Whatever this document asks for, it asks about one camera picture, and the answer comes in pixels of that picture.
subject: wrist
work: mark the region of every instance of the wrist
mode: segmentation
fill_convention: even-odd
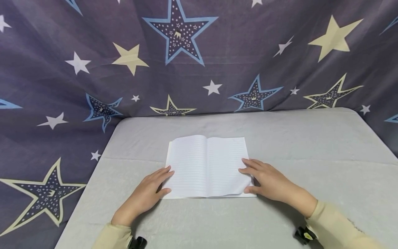
[[[133,221],[138,217],[134,212],[127,212],[123,210],[123,208],[119,208],[112,217],[111,224],[112,225],[123,225],[123,226],[131,226]]]
[[[305,218],[309,218],[314,213],[318,200],[307,190],[296,185],[286,203],[299,211]]]

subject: black clip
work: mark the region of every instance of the black clip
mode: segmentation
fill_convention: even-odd
[[[137,239],[132,238],[129,243],[129,246],[127,248],[128,249],[144,249],[146,247],[147,243],[148,242],[143,237],[138,237]]]
[[[316,235],[308,229],[308,227],[299,227],[295,232],[295,238],[303,245],[308,244],[310,241],[317,239]]]

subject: star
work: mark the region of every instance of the star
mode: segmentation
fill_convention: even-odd
[[[22,108],[22,107],[0,99],[0,109],[18,109],[18,108]]]
[[[292,94],[297,95],[297,92],[298,92],[299,90],[300,90],[300,89],[297,89],[297,87],[295,86],[294,89],[290,90],[290,91],[292,92],[290,95],[292,95]]]
[[[0,31],[3,33],[5,27],[11,27],[4,21],[4,15],[0,15]]]
[[[398,24],[398,16],[383,30],[383,32],[380,33],[380,35],[385,31],[387,31],[392,26],[394,26],[395,24]]]
[[[45,122],[45,123],[42,123],[42,124],[39,124],[39,125],[37,125],[37,126],[43,126],[43,125],[49,125],[50,127],[51,127],[51,129],[53,130],[54,129],[54,127],[57,125],[57,124],[63,124],[63,123],[67,123],[68,121],[64,121],[63,119],[64,119],[64,113],[61,113],[58,117],[56,117],[56,118],[52,118],[52,117],[48,117],[48,116],[46,116],[46,118],[47,118],[47,122]]]
[[[137,102],[138,100],[140,100],[139,95],[133,95],[133,98],[131,100],[135,100],[135,102]]]
[[[256,4],[261,4],[261,5],[263,5],[263,2],[262,2],[262,0],[252,0],[253,2],[252,2],[252,8],[256,5]]]
[[[166,109],[159,109],[155,107],[151,107],[152,110],[159,114],[164,114],[166,116],[177,116],[177,115],[185,115],[188,112],[196,110],[196,108],[190,108],[190,109],[181,109],[177,108],[176,105],[173,103],[172,99],[170,98],[170,95],[167,96],[167,108]]]
[[[348,90],[344,91],[341,90],[346,75],[347,74],[344,74],[343,77],[339,79],[339,81],[336,84],[334,84],[334,86],[332,86],[332,88],[330,88],[326,93],[304,96],[304,98],[314,102],[307,109],[315,109],[318,107],[325,107],[325,108],[335,107],[338,99],[344,97],[347,94],[352,93],[353,91],[357,90],[360,87],[363,87],[363,86],[356,86]]]
[[[369,107],[370,107],[370,105],[368,105],[368,106],[362,105],[362,110],[360,110],[360,112],[363,112],[363,115],[365,116],[365,114],[367,112],[370,112]]]
[[[212,80],[210,80],[210,85],[204,86],[203,88],[209,90],[209,93],[208,93],[208,96],[209,96],[212,93],[220,94],[219,93],[220,86],[222,86],[222,84],[215,85],[214,82]]]
[[[88,70],[87,70],[87,68],[86,68],[86,65],[87,65],[88,63],[90,63],[90,61],[81,60],[80,57],[77,55],[76,52],[75,52],[74,55],[73,55],[73,60],[71,60],[71,61],[66,61],[66,62],[67,62],[68,64],[71,64],[71,65],[74,67],[76,75],[77,75],[78,72],[80,72],[80,70],[81,70],[81,71],[84,71],[84,72],[86,72],[86,73],[89,73]]]
[[[283,53],[283,51],[285,50],[285,48],[287,47],[287,46],[289,46],[292,42],[291,42],[291,40],[293,39],[293,37],[294,36],[292,36],[292,38],[290,38],[290,40],[287,42],[287,43],[285,43],[285,44],[279,44],[279,51],[273,56],[273,57],[275,57],[275,56],[277,56],[277,55],[281,55],[282,53]]]
[[[91,113],[90,116],[86,118],[86,120],[84,120],[83,122],[102,119],[102,130],[104,133],[106,125],[111,121],[111,117],[116,115],[123,116],[123,114],[114,109],[115,107],[119,106],[120,102],[122,101],[122,98],[116,100],[112,104],[102,103],[96,98],[91,97],[88,93],[86,93],[86,98],[87,98],[87,103],[91,108]]]
[[[47,214],[56,226],[60,225],[64,215],[62,200],[85,187],[85,184],[63,183],[60,162],[61,158],[54,163],[41,182],[0,179],[0,182],[32,198],[31,203],[22,214],[0,236],[20,228],[43,213]],[[56,190],[64,190],[65,192],[52,195],[51,190],[48,190],[50,184],[53,184]]]
[[[398,114],[395,116],[392,116],[386,120],[384,120],[385,122],[391,122],[391,123],[398,123]]]
[[[77,12],[79,12],[80,15],[83,15],[82,12],[79,9],[79,6],[77,6],[75,0],[65,0],[70,6],[72,6]]]
[[[135,75],[137,66],[149,67],[145,62],[138,58],[138,52],[140,49],[139,44],[130,50],[126,50],[116,43],[114,43],[114,45],[120,54],[120,58],[115,60],[112,64],[128,66],[133,75]]]
[[[98,161],[98,158],[99,158],[100,156],[102,156],[102,155],[101,155],[101,154],[98,154],[98,150],[97,150],[95,153],[92,153],[92,152],[91,152],[91,156],[92,156],[92,157],[91,157],[90,161],[91,161],[91,160],[94,160],[94,159]]]
[[[353,22],[347,26],[339,27],[333,15],[330,18],[326,34],[308,43],[309,45],[322,46],[321,54],[319,55],[320,62],[330,51],[339,50],[349,52],[349,47],[345,41],[345,37],[362,21],[363,19]]]
[[[218,17],[197,17],[186,18],[180,0],[169,0],[168,17],[161,18],[145,18],[144,21],[166,39],[166,65],[172,61],[180,52],[184,52],[195,61],[204,66],[202,56],[196,45],[195,38],[199,36],[207,27],[209,27]],[[175,42],[176,47],[171,47],[171,43]]]
[[[236,112],[250,107],[264,111],[264,99],[271,97],[282,88],[283,86],[270,90],[261,90],[260,75],[257,75],[247,92],[238,93],[229,98],[233,98],[241,102],[241,105]]]

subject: gray table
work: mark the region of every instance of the gray table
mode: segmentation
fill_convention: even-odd
[[[396,247],[398,160],[358,114],[334,108],[123,120],[56,249],[90,248],[141,179],[164,166],[168,142],[195,134],[245,137],[251,158],[273,164]],[[300,249],[292,234],[303,223],[292,208],[264,198],[179,199],[162,200],[133,229],[147,249]]]

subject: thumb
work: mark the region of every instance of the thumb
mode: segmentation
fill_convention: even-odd
[[[248,194],[248,193],[251,193],[251,194],[259,194],[260,191],[261,191],[261,188],[260,188],[260,187],[249,186],[249,187],[246,187],[246,188],[245,188],[245,190],[243,191],[243,193],[245,193],[245,194]]]
[[[167,195],[168,193],[170,193],[172,190],[170,188],[164,188],[161,191],[159,191],[157,193],[159,199],[162,199],[165,195]]]

